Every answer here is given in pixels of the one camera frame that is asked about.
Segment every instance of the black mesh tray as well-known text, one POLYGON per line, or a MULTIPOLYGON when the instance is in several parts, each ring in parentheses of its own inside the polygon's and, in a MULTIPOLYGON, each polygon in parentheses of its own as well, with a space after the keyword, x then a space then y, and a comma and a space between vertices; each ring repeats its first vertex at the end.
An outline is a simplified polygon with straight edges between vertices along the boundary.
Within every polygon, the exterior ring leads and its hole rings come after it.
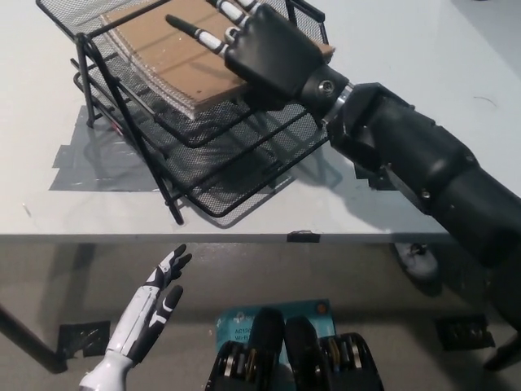
MULTIPOLYGON (((101 28, 99 16, 105 12, 144 3, 145 0, 37 0, 37 5, 71 38, 77 33, 94 33, 101 28)), ((282 15, 292 20, 312 39, 327 42, 324 15, 302 0, 265 0, 282 15)), ((203 112, 196 121, 173 109, 151 90, 119 57, 104 35, 93 38, 110 72, 117 76, 120 88, 154 122, 165 128, 188 147, 201 147, 224 134, 253 111, 244 104, 221 103, 203 112)))
MULTIPOLYGON (((94 105, 124 129, 120 112, 96 71, 90 68, 94 105)), ((79 79, 77 74, 75 83, 82 89, 79 79)), ((225 216, 327 141, 326 131, 317 127, 311 115, 299 105, 289 105, 281 112, 252 114, 205 146, 192 149, 144 116, 128 96, 123 97, 156 168, 177 190, 176 198, 185 196, 212 217, 225 216)))

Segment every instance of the screw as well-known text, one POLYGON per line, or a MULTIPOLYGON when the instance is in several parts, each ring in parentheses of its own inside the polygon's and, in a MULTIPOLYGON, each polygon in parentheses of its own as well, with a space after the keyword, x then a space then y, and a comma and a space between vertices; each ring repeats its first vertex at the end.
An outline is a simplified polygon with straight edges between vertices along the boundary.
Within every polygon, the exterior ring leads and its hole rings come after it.
POLYGON ((331 95, 335 90, 335 85, 331 80, 324 80, 318 85, 318 90, 323 94, 331 95))

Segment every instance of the wire desk organizer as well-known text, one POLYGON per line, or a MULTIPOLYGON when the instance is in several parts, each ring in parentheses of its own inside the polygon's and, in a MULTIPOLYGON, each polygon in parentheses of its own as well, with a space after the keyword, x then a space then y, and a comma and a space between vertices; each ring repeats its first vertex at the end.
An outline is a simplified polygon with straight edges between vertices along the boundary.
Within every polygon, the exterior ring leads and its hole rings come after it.
MULTIPOLYGON (((168 1, 37 0, 76 44, 87 125, 105 117, 142 157, 177 224, 183 198, 212 218, 241 204, 253 207, 283 186, 281 175, 327 140, 300 105, 262 112, 241 99, 226 101, 191 120, 152 91, 112 48, 105 33, 168 1), (136 4, 138 11, 102 25, 100 16, 136 4)), ((316 41, 328 43, 325 16, 304 0, 265 0, 316 41)))

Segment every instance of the blue package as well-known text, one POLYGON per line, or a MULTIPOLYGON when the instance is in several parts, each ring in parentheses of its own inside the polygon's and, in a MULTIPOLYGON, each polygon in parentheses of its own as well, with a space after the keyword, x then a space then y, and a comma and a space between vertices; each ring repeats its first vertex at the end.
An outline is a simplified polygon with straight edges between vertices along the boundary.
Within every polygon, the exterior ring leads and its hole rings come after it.
MULTIPOLYGON (((315 327, 319 338, 323 336, 333 336, 335 332, 335 324, 331 314, 331 306, 329 300, 311 300, 311 301, 294 301, 291 303, 272 304, 272 305, 255 305, 248 307, 237 307, 227 310, 216 321, 217 330, 217 351, 228 340, 247 343, 252 330, 253 319, 262 307, 271 307, 280 310, 284 315, 284 319, 294 316, 303 315, 309 319, 315 327)), ((287 361, 286 346, 282 346, 282 352, 279 362, 282 364, 281 376, 275 381, 278 384, 274 389, 291 389, 288 381, 292 382, 291 370, 287 361)))

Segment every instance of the white robotic hand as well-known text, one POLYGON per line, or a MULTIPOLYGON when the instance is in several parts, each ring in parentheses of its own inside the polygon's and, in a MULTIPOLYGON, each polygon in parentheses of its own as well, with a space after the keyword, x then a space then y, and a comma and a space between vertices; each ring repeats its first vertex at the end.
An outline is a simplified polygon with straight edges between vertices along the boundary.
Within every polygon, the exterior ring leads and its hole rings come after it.
POLYGON ((138 365, 164 329, 179 302, 182 287, 176 285, 161 303, 161 292, 181 276, 181 269, 192 258, 183 244, 172 251, 152 272, 116 326, 102 362, 80 383, 80 391, 125 391, 129 370, 138 365))

